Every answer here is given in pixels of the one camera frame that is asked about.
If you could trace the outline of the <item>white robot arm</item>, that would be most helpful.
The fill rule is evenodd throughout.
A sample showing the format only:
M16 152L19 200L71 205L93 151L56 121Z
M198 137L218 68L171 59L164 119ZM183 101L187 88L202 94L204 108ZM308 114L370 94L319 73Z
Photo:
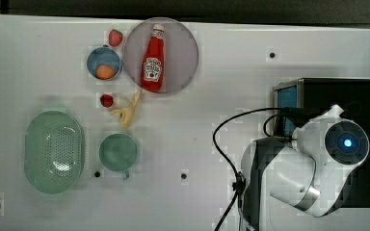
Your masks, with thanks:
M241 160L246 179L238 201L243 231L273 231L267 199L272 197L314 218L335 210L351 174L370 152L365 131L333 105L297 127L290 141L253 141Z

